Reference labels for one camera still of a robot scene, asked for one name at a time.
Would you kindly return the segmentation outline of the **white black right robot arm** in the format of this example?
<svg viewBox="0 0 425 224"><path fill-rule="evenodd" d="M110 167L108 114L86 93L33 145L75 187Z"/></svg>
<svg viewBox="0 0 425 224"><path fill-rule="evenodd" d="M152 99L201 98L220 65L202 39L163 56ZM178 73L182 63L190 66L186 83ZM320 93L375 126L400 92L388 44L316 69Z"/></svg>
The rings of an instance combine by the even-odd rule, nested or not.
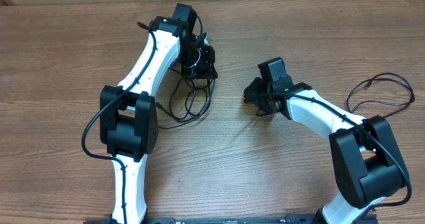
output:
<svg viewBox="0 0 425 224"><path fill-rule="evenodd" d="M255 78L243 97L257 116L280 112L330 145L337 195L314 214L286 215L286 223L377 223L372 210L410 201L408 170L384 117L344 111L303 82Z"/></svg>

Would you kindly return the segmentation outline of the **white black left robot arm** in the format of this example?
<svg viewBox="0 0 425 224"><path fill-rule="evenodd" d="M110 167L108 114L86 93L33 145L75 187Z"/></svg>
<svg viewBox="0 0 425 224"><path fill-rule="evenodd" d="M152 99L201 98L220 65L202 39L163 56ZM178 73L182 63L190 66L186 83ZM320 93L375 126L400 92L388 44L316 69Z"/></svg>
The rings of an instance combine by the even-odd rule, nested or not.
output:
<svg viewBox="0 0 425 224"><path fill-rule="evenodd" d="M165 74L181 65L177 74L190 91L185 101L186 114L166 115L183 126L200 118L211 105L215 80L214 49L208 33L194 34L200 22L193 18L157 17L149 25L147 43L129 74L117 86L105 86L100 94L100 141L107 146L107 159L114 166L116 200L107 223L143 223L147 214L144 197L145 166L153 151L161 126L155 99Z"/></svg>

